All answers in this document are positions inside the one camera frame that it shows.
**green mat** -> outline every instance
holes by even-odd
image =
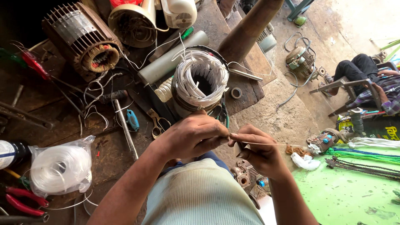
[[[400,155],[400,149],[357,148],[357,150]],[[322,225],[400,225],[400,205],[391,202],[396,197],[394,189],[400,189],[400,182],[365,173],[344,169],[327,168],[325,158],[315,157],[321,165],[314,171],[297,169],[293,176],[304,200],[316,219]],[[372,160],[339,157],[339,159],[380,166],[400,171],[399,165]]]

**blue rope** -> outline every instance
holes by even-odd
[[[370,152],[364,152],[364,151],[359,151],[356,149],[341,149],[341,148],[333,148],[334,151],[346,151],[346,152],[355,152],[355,153],[362,153],[362,154],[367,154],[367,155],[382,155],[382,156],[390,156],[390,157],[400,157],[400,155],[384,155],[380,153],[370,153]]]

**wooden workbench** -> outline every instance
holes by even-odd
[[[231,26],[232,24],[234,26],[234,24],[238,23],[238,21],[241,19],[239,17],[240,15],[238,13],[234,14],[234,19],[230,21]],[[204,1],[194,25],[194,32],[199,30],[203,30],[208,35],[210,39],[209,47],[215,50],[218,49],[219,44],[230,32],[230,28],[223,19],[222,14],[220,13],[214,0]],[[45,52],[44,49],[50,50],[56,56],[59,56],[57,50],[51,46],[41,46],[35,49],[35,51],[38,53],[38,55],[42,55]],[[140,51],[132,48],[129,48],[129,51],[129,58],[133,61],[136,60],[137,62],[143,60],[144,56],[147,54],[143,54],[143,50]],[[269,74],[271,71],[269,63],[257,45],[254,46],[249,55],[246,57],[245,61],[240,63],[245,65],[250,70],[258,73]],[[44,63],[44,67],[51,75],[59,77],[60,79],[84,90],[85,82],[68,64],[66,64],[62,57],[59,56],[49,58],[49,60]],[[33,71],[7,71],[8,70],[0,70],[0,73],[2,74],[2,76],[0,76],[0,93],[6,93],[1,95],[0,100],[11,104],[19,83],[23,82],[26,87],[16,107],[53,122],[54,128],[49,131],[34,125],[28,125],[20,121],[11,120],[7,125],[5,133],[0,136],[0,139],[23,139],[26,140],[30,145],[47,147],[74,141],[88,135],[96,135],[96,139],[92,144],[91,151],[93,178],[92,187],[100,185],[116,177],[117,175],[120,175],[133,164],[134,161],[129,152],[122,128],[117,127],[117,129],[111,129],[108,132],[103,132],[105,122],[100,116],[93,114],[86,119],[86,127],[83,127],[83,134],[80,136],[78,113],[69,109],[69,103],[63,98],[61,93],[55,87],[41,79],[38,79]],[[126,71],[113,71],[113,73],[116,72],[122,72],[127,75],[114,79],[113,86],[106,86],[104,88],[104,93],[110,93],[111,88],[113,91],[127,89],[125,84],[128,84],[132,81],[132,75],[128,74]],[[276,78],[275,74],[270,76],[255,75],[263,77],[264,81],[261,83],[235,74],[230,76],[228,87],[239,87],[243,92],[243,96],[238,100],[233,99],[230,94],[227,94],[226,105],[230,115],[233,115],[257,103],[261,98],[264,97],[261,86]],[[67,93],[69,90],[71,90],[63,84],[57,84]],[[131,102],[132,100],[128,98],[126,101],[122,101],[121,105],[124,107],[129,105]],[[115,110],[112,108],[112,106],[102,105],[99,102],[97,102],[95,105],[97,106],[97,110],[108,119],[109,127],[115,126]],[[136,104],[132,104],[129,109],[135,112],[139,120],[139,132],[131,134],[137,152],[139,155],[141,155],[153,140],[151,135],[153,123],[152,120],[141,109],[139,109]],[[61,112],[66,111],[68,113],[66,114],[64,120],[62,122],[57,121],[56,117],[59,116]],[[19,174],[23,174],[28,168],[29,164],[26,164],[24,166],[14,168],[14,170]],[[14,181],[3,171],[0,171],[0,176],[6,177],[6,180]],[[53,198],[51,207],[60,207],[60,205],[76,198],[78,195],[78,192],[72,192],[62,196],[51,196],[51,198]]]

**plaid shirt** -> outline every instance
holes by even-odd
[[[397,88],[400,86],[400,76],[393,76],[387,78],[385,82],[383,82],[380,87],[382,87],[383,91],[388,91],[392,88]],[[382,108],[385,110],[386,114],[392,116],[400,111],[400,88],[397,88],[394,91],[389,91],[386,93],[389,101],[382,103]],[[362,103],[374,102],[372,99],[371,91],[366,90],[361,93],[354,102],[350,103],[348,107],[356,107]]]

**plastic bag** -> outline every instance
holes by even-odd
[[[53,147],[29,146],[32,152],[30,186],[34,194],[63,195],[86,192],[92,183],[90,144],[95,136]]]
[[[293,153],[290,157],[292,158],[296,166],[304,168],[306,170],[315,170],[321,164],[320,161],[312,159],[312,157],[309,155],[305,155],[303,159],[297,153]]]

